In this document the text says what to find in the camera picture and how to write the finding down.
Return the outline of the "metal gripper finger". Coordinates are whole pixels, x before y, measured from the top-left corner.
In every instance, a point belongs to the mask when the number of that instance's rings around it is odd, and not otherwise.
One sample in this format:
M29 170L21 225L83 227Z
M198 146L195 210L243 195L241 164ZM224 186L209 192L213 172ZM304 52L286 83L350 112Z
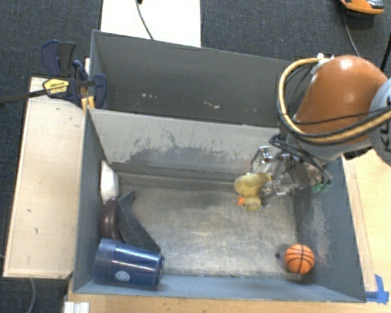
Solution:
M286 183L280 180L273 180L264 184L259 196L262 206L267 206L274 198L288 196L295 188L296 185L294 183Z
M272 173L272 156L268 146L260 146L250 162L251 173Z

